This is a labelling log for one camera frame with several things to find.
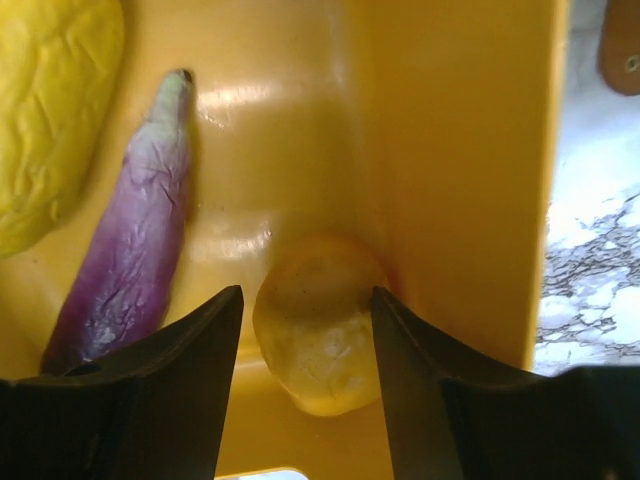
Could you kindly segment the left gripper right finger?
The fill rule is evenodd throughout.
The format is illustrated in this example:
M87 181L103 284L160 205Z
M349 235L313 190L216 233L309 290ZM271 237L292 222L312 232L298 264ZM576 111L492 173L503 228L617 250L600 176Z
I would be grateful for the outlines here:
M635 479L639 370L530 373L420 319L387 289L370 309L398 479Z

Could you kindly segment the small yellow potato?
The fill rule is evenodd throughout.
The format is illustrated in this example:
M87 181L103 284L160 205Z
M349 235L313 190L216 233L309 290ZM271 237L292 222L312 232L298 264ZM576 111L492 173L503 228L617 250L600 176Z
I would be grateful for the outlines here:
M284 250L256 297L253 330L269 371L302 411L320 417L380 396L370 298L388 286L376 252L343 235Z

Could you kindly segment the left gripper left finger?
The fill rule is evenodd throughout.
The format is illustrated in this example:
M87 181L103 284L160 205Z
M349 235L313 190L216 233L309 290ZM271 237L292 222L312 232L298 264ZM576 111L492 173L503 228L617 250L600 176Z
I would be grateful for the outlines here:
M2 381L2 478L213 478L243 308L229 286L64 375Z

